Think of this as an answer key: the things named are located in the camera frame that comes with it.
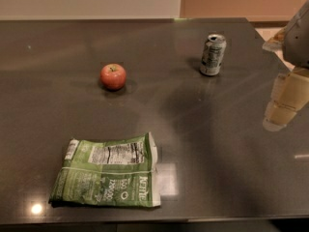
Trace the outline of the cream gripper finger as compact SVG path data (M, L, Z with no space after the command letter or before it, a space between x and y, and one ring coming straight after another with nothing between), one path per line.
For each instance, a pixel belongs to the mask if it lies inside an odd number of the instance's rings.
M280 73L274 80L267 105L263 127L267 131L284 129L309 102L309 70L294 67L291 72Z
M286 28L280 29L270 39L264 42L262 49L275 52L283 49Z

